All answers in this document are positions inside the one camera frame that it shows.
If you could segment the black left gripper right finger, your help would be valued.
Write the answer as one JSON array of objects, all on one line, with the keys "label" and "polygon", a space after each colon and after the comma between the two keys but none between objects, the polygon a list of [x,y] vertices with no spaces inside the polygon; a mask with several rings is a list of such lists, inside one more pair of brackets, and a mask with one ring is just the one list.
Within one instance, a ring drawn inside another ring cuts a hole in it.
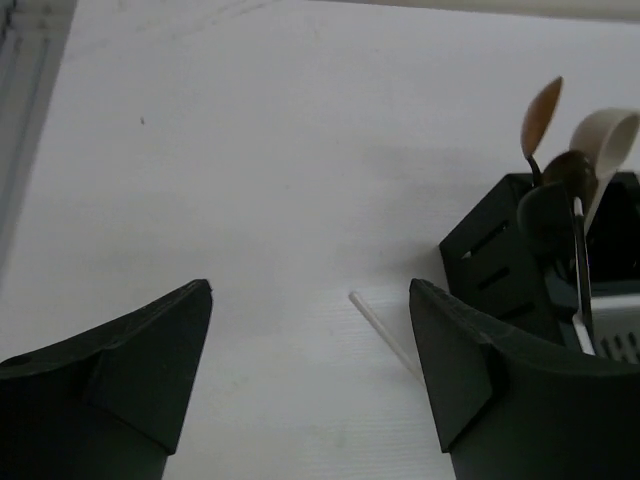
[{"label": "black left gripper right finger", "polygon": [[433,283],[410,318],[441,450],[459,479],[635,479],[639,369],[570,350]]}]

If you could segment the beige plastic spoon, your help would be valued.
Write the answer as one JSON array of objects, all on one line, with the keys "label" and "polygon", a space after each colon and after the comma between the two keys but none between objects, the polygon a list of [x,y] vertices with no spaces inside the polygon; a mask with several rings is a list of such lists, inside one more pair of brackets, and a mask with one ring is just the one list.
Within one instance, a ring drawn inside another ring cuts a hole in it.
[{"label": "beige plastic spoon", "polygon": [[588,232],[604,193],[627,160],[639,132],[639,111],[609,107],[587,115],[576,127],[569,147],[583,152],[594,168],[597,186],[585,211]]}]

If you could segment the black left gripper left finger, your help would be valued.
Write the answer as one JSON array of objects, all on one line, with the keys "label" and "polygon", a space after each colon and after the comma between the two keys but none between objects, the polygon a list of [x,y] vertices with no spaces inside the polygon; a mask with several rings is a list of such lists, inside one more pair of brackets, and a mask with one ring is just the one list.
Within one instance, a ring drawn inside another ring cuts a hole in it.
[{"label": "black left gripper left finger", "polygon": [[176,453],[213,291],[150,304],[1,363],[4,479],[160,479]]}]

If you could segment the copper round spoon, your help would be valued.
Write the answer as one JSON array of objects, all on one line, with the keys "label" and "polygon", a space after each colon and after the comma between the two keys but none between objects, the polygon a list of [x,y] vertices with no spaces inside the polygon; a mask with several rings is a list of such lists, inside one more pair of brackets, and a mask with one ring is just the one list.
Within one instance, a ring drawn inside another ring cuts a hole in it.
[{"label": "copper round spoon", "polygon": [[532,185],[539,186],[542,173],[534,154],[555,114],[562,92],[564,78],[558,76],[544,86],[530,101],[520,129],[520,147],[532,173]]}]

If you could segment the black round spoon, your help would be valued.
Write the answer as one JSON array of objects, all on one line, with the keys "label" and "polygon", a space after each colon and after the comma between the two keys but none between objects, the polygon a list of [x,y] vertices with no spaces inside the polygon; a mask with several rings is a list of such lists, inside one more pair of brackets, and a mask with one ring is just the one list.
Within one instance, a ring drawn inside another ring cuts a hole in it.
[{"label": "black round spoon", "polygon": [[569,199],[564,185],[555,182],[526,193],[517,207],[517,224],[532,254],[545,262],[567,261],[574,249]]}]

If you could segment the brown wooden spoon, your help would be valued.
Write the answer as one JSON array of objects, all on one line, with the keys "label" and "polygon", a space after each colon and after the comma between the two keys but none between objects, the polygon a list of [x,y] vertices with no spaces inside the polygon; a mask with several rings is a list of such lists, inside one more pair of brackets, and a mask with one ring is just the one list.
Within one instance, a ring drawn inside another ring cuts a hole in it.
[{"label": "brown wooden spoon", "polygon": [[587,156],[568,150],[555,157],[542,172],[542,184],[561,182],[571,199],[578,197],[587,209],[597,189],[597,177]]}]

